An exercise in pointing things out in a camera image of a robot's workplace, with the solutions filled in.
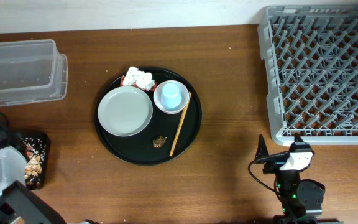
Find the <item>white wall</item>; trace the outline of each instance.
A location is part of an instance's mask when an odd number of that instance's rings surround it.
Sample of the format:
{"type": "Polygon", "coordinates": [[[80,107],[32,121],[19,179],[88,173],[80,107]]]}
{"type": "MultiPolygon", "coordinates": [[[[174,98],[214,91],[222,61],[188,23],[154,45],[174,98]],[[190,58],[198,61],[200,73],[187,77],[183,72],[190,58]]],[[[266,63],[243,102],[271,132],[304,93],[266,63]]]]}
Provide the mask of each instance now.
{"type": "Polygon", "coordinates": [[[0,0],[0,33],[258,23],[262,8],[358,0],[0,0]]]}

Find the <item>blue cup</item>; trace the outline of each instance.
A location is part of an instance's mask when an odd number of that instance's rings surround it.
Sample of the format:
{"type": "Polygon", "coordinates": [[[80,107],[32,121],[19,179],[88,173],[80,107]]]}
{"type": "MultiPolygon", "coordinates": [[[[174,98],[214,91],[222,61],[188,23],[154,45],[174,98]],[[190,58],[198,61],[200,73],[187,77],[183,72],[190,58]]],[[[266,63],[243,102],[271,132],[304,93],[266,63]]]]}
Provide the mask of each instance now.
{"type": "Polygon", "coordinates": [[[166,109],[177,107],[181,103],[181,94],[178,85],[167,83],[162,87],[161,104],[166,109]]]}

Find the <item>wood grain surface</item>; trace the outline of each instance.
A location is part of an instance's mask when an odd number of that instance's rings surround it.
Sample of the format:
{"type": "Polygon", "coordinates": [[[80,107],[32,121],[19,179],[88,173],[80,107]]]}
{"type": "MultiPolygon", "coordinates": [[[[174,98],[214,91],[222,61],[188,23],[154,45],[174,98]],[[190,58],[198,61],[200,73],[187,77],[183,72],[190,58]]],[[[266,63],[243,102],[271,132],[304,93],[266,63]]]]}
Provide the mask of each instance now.
{"type": "MultiPolygon", "coordinates": [[[[13,128],[52,140],[45,186],[35,193],[68,222],[253,223],[282,213],[247,172],[258,135],[270,153],[264,62],[256,26],[0,34],[0,42],[53,39],[68,58],[64,100],[0,108],[13,128]],[[196,89],[203,122],[194,144],[159,166],[135,166],[107,151],[94,128],[103,85],[130,66],[176,71],[196,89]]],[[[321,218],[358,223],[358,146],[315,146],[301,174],[326,186],[321,218]]],[[[261,180],[273,184],[274,176],[261,180]]]]}

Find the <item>round black tray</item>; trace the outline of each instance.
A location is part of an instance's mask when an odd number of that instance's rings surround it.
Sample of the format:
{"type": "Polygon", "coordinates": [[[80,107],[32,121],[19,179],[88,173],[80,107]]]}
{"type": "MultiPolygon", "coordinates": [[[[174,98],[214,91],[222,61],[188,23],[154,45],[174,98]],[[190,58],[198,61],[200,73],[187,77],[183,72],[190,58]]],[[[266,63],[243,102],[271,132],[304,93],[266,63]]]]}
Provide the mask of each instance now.
{"type": "Polygon", "coordinates": [[[108,133],[100,125],[98,119],[100,101],[108,92],[119,87],[121,76],[102,92],[96,105],[94,123],[100,140],[115,156],[133,164],[157,165],[179,156],[194,141],[201,127],[203,116],[201,103],[195,89],[179,74],[164,68],[140,67],[139,70],[153,74],[153,79],[158,84],[167,80],[179,81],[192,93],[173,156],[170,157],[169,153],[179,125],[181,113],[169,115],[158,109],[153,100],[153,91],[146,91],[153,104],[153,116],[149,125],[141,132],[129,137],[119,137],[108,133]],[[167,137],[167,141],[161,148],[156,149],[153,147],[152,141],[160,135],[167,137]]]}

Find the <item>wooden stick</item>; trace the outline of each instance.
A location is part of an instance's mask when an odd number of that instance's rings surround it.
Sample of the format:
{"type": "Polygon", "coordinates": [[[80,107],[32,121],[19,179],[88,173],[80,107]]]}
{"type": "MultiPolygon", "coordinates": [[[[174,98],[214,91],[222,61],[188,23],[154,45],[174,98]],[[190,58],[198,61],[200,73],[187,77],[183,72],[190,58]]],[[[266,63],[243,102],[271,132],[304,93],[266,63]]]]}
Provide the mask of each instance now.
{"type": "Polygon", "coordinates": [[[178,138],[179,138],[181,126],[183,125],[183,121],[185,120],[185,116],[186,116],[186,113],[187,113],[187,107],[189,107],[190,100],[191,100],[191,92],[189,92],[189,100],[187,101],[187,104],[186,104],[185,108],[183,109],[183,112],[181,113],[180,122],[179,122],[179,126],[178,126],[178,129],[177,129],[177,134],[175,135],[175,139],[173,140],[171,152],[169,153],[169,156],[171,156],[171,157],[172,157],[173,152],[175,150],[175,146],[177,145],[177,141],[178,141],[178,138]]]}

